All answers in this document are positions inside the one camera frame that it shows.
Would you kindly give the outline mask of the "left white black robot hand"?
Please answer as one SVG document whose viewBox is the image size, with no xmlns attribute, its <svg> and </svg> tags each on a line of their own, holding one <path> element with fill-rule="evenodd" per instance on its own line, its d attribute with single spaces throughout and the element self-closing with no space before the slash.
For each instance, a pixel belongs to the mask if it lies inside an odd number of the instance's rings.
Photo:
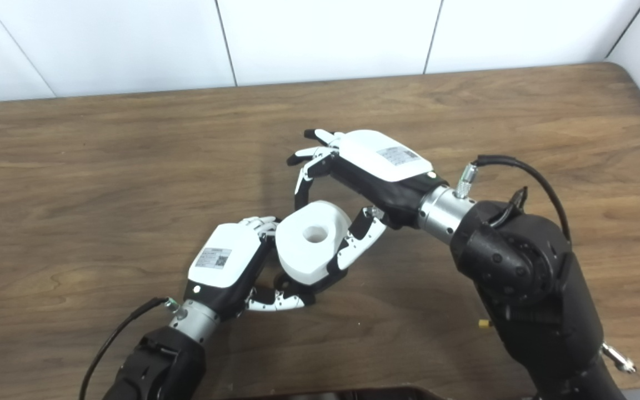
<svg viewBox="0 0 640 400">
<path fill-rule="evenodd" d="M 256 280 L 276 248 L 275 216 L 251 216 L 216 227 L 193 259 L 183 300 L 210 309 L 222 321 L 244 311 L 281 312 L 313 306 L 314 294 L 292 286 L 261 288 Z"/>
</svg>

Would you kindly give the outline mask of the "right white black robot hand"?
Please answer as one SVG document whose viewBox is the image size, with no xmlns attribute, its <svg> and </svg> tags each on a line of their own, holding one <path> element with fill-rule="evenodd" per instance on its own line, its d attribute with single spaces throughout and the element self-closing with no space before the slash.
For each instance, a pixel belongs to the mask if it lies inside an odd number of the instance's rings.
<svg viewBox="0 0 640 400">
<path fill-rule="evenodd" d="M 318 146 L 300 149 L 286 161 L 289 166 L 302 167 L 294 190 L 296 210 L 309 203 L 313 181 L 325 176 L 370 202 L 341 237 L 329 261 L 322 263 L 318 277 L 302 278 L 287 267 L 284 278 L 278 279 L 278 284 L 319 293 L 345 277 L 351 264 L 376 243 L 386 228 L 418 228 L 422 202 L 448 184 L 431 162 L 376 130 L 343 133 L 307 129 L 304 137 L 317 140 Z"/>
</svg>

